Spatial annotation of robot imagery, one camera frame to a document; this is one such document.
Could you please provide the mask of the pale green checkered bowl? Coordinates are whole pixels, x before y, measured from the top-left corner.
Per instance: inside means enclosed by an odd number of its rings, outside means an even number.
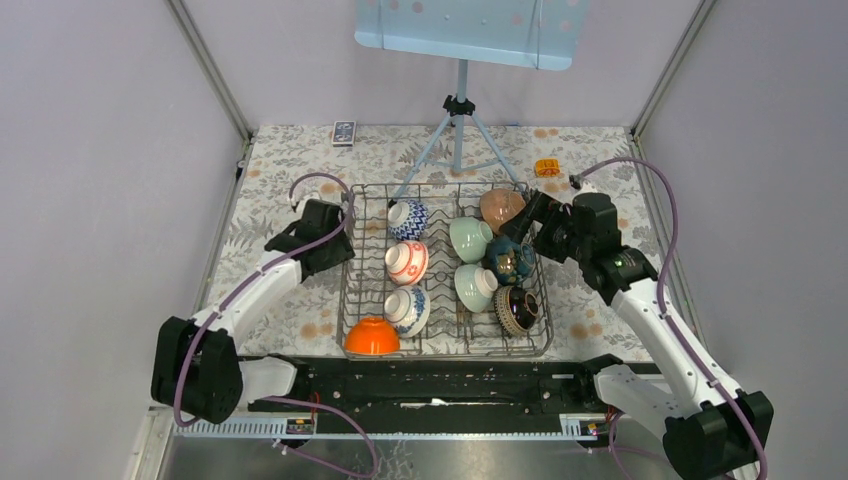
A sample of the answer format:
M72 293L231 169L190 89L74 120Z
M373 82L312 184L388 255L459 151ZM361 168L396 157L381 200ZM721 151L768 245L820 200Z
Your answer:
M490 305L499 287L494 273L477 265L462 265L454 274L459 301L473 313L482 313Z

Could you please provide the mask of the dark brown patterned bowl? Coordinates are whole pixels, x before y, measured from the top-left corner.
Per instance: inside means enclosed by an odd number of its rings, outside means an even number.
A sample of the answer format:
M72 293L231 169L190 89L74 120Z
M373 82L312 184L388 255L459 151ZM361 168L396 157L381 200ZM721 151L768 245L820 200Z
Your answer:
M512 337L526 335L538 320L539 301L524 288L502 286L494 293L493 301L499 323Z

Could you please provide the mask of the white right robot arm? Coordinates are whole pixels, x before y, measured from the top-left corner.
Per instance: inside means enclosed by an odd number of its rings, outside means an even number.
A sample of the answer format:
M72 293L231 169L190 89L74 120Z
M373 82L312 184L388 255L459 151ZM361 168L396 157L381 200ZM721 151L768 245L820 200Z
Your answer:
M679 318L660 273L624 244L610 197L580 193L563 203L530 190L524 199L502 232L522 241L538 224L535 252L577 263L584 282L633 330L668 386L652 385L607 354L585 363L588 375L573 386L577 405L589 412L609 405L629 415L661 441L683 479L711 479L753 463L766 478L771 402L761 391L746 392Z

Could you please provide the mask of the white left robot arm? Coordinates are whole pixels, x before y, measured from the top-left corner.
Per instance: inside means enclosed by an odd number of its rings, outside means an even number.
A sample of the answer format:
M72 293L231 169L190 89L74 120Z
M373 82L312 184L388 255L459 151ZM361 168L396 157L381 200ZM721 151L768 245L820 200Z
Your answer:
M172 407L179 425L220 424L237 408L268 397L288 411L309 401L311 387L291 362L238 355L275 302L308 277L354 257L340 205L313 198L295 210L299 219L266 243L230 293L189 319L172 316L160 327L150 393Z

